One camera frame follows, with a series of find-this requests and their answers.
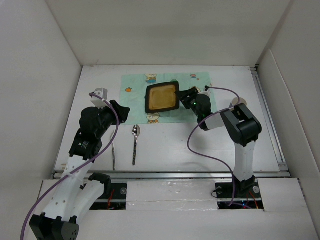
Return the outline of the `purple white cup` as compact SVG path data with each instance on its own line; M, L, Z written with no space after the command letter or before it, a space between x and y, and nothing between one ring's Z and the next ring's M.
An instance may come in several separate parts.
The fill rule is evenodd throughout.
M236 105L238 105L238 104L244 104L245 106L248 105L247 101L246 101L244 98L242 98L242 97L240 97L240 98L235 97L235 98L230 102L229 107L230 107L230 108L233 108L234 106L236 106Z

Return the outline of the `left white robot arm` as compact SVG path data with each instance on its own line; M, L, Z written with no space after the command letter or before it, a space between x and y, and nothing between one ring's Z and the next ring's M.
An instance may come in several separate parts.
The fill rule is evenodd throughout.
M84 179L102 153L102 137L110 126L127 121L130 108L115 100L96 103L81 112L78 129L69 151L66 168L56 190L40 215L34 214L29 226L38 240L75 240L79 223L99 198L113 195L110 176L92 174Z

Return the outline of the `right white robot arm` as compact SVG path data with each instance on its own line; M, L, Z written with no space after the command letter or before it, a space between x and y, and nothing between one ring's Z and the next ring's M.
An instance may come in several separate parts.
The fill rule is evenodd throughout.
M234 94L236 103L231 103L230 107L211 111L210 90L221 90ZM191 131L187 148L190 149L190 140L193 133L200 128L203 131L210 131L216 128L225 127L227 133L235 146L235 165L234 169L224 161L213 157L220 163L223 163L231 173L231 196L233 200L236 197L243 197L255 184L253 171L253 157L256 142L262 132L262 125L248 107L241 103L240 96L233 90L205 86L203 92L198 92L196 87L189 90L176 91L177 99L183 106L191 109L197 117L197 126Z

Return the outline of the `silver metal fork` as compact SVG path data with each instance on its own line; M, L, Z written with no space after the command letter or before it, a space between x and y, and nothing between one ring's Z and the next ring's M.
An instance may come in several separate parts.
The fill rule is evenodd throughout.
M113 139L113 136L115 134L115 130L110 135L110 140ZM116 155L115 155L115 146L114 142L111 143L111 149L112 149L112 164L113 164L113 171L116 171Z

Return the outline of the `black square plate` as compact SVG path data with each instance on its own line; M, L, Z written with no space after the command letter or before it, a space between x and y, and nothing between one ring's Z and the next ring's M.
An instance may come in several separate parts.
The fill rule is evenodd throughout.
M180 90L177 81L163 82L146 88L145 112L147 114L162 113L180 108L176 92Z

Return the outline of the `patterned handle metal spoon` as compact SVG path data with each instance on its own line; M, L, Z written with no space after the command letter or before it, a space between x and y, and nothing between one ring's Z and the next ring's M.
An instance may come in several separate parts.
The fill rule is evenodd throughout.
M141 129L139 125L134 125L132 128L132 135L134 137L134 145L133 145L133 156L132 156L132 165L136 165L136 156L137 156L137 145L138 145L138 137L141 133Z

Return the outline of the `green cartoon cloth placemat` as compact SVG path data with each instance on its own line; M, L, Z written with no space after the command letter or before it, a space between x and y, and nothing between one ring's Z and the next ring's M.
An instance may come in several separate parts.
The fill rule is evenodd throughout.
M198 92L201 92L205 86L212 85L208 72L124 75L121 79L120 105L130 108L128 120L125 123L138 125L196 122L195 114L185 109L182 104L176 110L146 112L147 87L167 82L178 82L181 91L195 87Z

